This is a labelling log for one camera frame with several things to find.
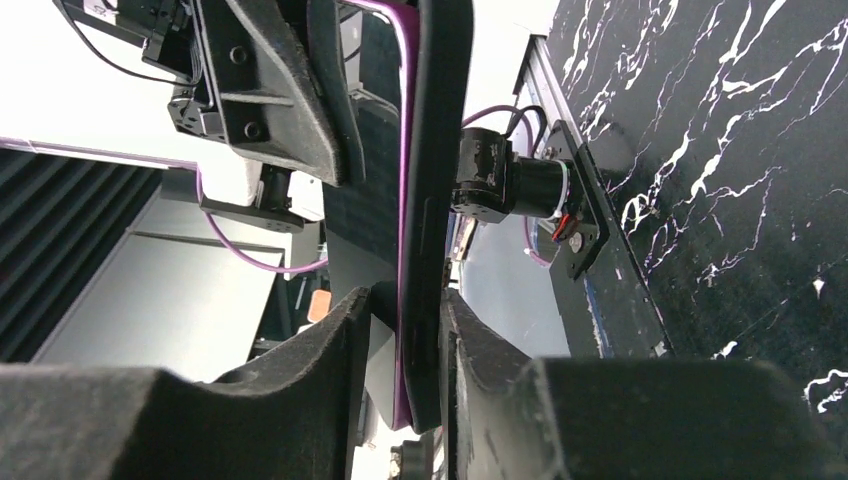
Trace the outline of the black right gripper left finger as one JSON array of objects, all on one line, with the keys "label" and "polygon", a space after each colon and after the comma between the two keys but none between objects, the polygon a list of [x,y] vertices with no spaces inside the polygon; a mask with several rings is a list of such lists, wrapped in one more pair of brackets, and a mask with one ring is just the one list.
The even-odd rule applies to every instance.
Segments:
[{"label": "black right gripper left finger", "polygon": [[357,288],[211,383],[156,368],[5,365],[5,479],[347,479],[371,312]]}]

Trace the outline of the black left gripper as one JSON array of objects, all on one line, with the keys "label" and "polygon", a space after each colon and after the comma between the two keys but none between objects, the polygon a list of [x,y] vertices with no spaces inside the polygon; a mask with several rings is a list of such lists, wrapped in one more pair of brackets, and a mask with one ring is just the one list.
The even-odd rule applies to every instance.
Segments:
[{"label": "black left gripper", "polygon": [[[173,87],[167,111],[178,132],[226,141],[246,159],[304,172],[328,185],[364,182],[363,147],[348,94],[335,1],[311,0],[306,10],[309,57],[324,102],[291,25],[305,17],[300,1],[201,1],[198,34],[192,1],[75,0],[54,5],[99,60],[131,77]],[[138,47],[144,64],[171,77],[142,74],[113,62],[81,25]]]}]

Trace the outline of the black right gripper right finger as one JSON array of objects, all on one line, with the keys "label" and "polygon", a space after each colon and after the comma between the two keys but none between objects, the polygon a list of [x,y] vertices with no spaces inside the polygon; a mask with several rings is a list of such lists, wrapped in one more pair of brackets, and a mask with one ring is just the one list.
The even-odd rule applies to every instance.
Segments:
[{"label": "black right gripper right finger", "polygon": [[761,362],[530,358],[441,301],[450,479],[843,479],[789,378]]}]

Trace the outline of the black phone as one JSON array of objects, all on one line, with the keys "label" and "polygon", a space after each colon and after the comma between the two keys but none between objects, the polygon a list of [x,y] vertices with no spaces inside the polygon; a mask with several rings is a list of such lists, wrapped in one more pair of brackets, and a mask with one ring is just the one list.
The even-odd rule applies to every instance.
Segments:
[{"label": "black phone", "polygon": [[404,48],[407,128],[400,162],[394,423],[417,433],[441,423],[439,308],[445,243],[472,53],[470,1],[420,1]]}]

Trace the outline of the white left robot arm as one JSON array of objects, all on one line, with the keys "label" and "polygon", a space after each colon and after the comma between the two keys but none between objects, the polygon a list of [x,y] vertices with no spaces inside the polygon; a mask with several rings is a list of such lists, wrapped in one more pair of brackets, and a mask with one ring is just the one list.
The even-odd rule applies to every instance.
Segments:
[{"label": "white left robot arm", "polygon": [[212,195],[209,215],[281,233],[314,217],[295,205],[298,174],[340,186],[362,170],[362,144],[347,89],[336,1],[60,1],[69,26],[90,26],[141,50],[172,87],[175,129],[228,146],[252,162],[239,202]]}]

